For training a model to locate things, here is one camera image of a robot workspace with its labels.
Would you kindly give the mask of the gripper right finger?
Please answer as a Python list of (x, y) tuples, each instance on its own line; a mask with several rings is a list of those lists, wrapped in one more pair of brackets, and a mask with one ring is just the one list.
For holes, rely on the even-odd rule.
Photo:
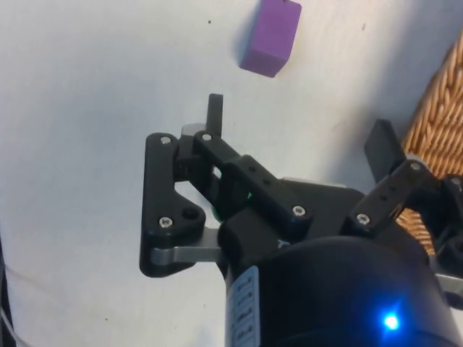
[(409, 209), (420, 215), (440, 260), (462, 260), (462, 176), (439, 179), (409, 159), (385, 119), (374, 123), (364, 151), (376, 185), (348, 214), (344, 233), (373, 238)]

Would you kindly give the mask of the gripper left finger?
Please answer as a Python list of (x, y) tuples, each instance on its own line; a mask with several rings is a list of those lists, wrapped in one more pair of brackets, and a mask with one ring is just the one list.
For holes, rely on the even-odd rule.
[(208, 98), (204, 124), (145, 142), (140, 269), (162, 278), (214, 262), (241, 270), (305, 238), (310, 208), (253, 157), (221, 136), (223, 98)]

